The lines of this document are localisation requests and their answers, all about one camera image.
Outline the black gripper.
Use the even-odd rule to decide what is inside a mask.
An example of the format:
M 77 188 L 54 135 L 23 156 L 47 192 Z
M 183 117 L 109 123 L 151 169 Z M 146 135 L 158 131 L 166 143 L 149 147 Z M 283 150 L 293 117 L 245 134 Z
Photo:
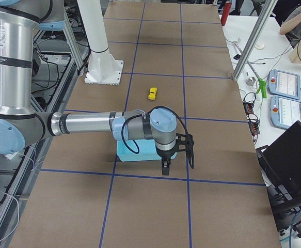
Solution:
M 174 149 L 161 150 L 159 148 L 156 149 L 156 152 L 162 159 L 161 160 L 162 175 L 169 176 L 170 175 L 170 160 L 171 160 L 171 157 L 174 156 L 177 152 Z

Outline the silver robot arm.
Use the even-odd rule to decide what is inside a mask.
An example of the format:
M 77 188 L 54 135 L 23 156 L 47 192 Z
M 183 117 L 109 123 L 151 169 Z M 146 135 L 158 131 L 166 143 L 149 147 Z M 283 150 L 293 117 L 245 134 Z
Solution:
M 0 1 L 0 154 L 11 154 L 51 136 L 111 131 L 116 140 L 154 140 L 169 174 L 178 149 L 176 117 L 160 106 L 150 112 L 62 114 L 30 105 L 34 29 L 63 29 L 63 1 Z

